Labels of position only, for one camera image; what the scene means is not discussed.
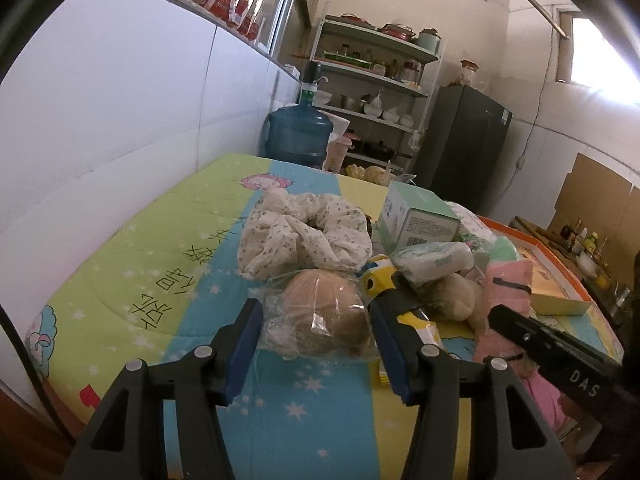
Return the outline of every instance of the white floral fabric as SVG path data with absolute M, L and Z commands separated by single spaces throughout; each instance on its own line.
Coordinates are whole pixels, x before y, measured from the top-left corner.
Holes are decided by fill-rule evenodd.
M 372 254 L 363 211 L 334 194 L 268 189 L 242 231 L 238 267 L 253 280 L 297 269 L 360 270 Z

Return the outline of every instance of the cardboard box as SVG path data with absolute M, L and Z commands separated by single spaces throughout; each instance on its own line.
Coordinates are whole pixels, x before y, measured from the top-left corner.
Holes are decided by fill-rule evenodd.
M 378 218 L 385 250 L 453 240 L 460 220 L 434 192 L 401 182 L 389 183 Z

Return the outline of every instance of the colorful quilt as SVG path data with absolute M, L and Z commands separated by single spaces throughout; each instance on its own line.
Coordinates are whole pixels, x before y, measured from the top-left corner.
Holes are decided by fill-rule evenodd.
M 155 200 L 76 270 L 26 335 L 49 391 L 80 422 L 126 361 L 177 360 L 234 321 L 257 285 L 238 275 L 239 235 L 269 187 L 335 193 L 374 219 L 386 195 L 346 176 L 227 155 Z M 615 356 L 615 338 L 597 310 L 548 322 Z M 471 358 L 466 324 L 438 327 L 450 352 Z M 396 480 L 417 409 L 379 385 L 375 366 L 285 361 L 259 351 L 242 394 L 218 413 L 239 480 Z M 172 402 L 165 403 L 165 427 L 170 473 L 181 478 Z M 461 424 L 462 440 L 465 432 Z M 458 463 L 463 475 L 465 460 Z

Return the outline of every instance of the refrigerator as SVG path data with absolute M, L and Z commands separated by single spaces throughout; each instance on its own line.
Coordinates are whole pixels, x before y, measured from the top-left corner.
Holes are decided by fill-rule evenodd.
M 441 88 L 416 158 L 414 182 L 476 212 L 511 115 L 471 86 Z

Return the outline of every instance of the cardboard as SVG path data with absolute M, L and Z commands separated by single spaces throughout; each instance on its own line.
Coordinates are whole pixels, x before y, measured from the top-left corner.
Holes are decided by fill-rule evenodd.
M 459 226 L 460 219 L 433 191 L 389 183 L 378 218 L 380 239 L 387 252 L 427 242 L 450 242 Z
M 631 285 L 634 282 L 634 258 L 640 251 L 640 189 L 631 190 L 618 226 L 609 235 L 602 257 L 611 275 Z
M 630 193 L 631 183 L 627 179 L 578 153 L 556 199 L 556 212 L 574 223 L 582 218 L 589 233 L 596 231 L 601 236 L 610 236 L 618 226 Z
M 633 264 L 640 250 L 640 190 L 595 160 L 579 153 L 556 199 L 556 213 L 547 229 L 559 233 L 562 226 L 582 226 L 589 234 L 607 237 L 602 257 L 614 280 L 633 283 Z

